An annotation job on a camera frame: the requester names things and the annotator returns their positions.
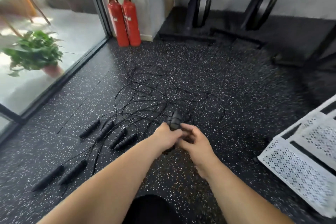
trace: plant pot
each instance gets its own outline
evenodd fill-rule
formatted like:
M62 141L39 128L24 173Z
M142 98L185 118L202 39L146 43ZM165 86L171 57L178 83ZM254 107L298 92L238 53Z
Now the plant pot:
M42 70L51 78L58 78L64 73L64 70L59 65L45 66Z

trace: perforated plastic basket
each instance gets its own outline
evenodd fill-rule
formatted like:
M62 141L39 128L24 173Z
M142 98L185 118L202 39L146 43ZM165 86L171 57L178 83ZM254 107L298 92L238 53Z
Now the perforated plastic basket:
M336 217L336 177L290 144L296 142L336 168L336 110L321 112L336 95L275 136L258 159L321 215ZM287 140L290 131L295 133Z

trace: person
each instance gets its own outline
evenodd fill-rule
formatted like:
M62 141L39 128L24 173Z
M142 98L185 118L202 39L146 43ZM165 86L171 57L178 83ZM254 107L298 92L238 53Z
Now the person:
M38 224L182 223L160 197L133 200L152 162L175 143L189 153L199 175L210 185L228 224L293 223L221 163L196 126L181 127L170 131L162 123L153 135L85 181Z

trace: red fire extinguisher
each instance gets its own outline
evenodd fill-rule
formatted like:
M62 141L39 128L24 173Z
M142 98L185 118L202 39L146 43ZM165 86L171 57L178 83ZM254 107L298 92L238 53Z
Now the red fire extinguisher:
M118 0L108 0L108 9L111 14L114 32L117 36L118 45L126 47L129 45L121 4Z
M132 46L139 46L141 44L141 39L138 28L137 10L135 8L135 4L132 3L131 0L124 0L122 9L124 13L129 43Z

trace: baseboard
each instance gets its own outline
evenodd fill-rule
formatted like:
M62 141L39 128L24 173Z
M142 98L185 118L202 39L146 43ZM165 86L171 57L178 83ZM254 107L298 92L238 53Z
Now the baseboard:
M142 41L153 42L153 36L151 36L151 35L140 34L140 39L141 39Z

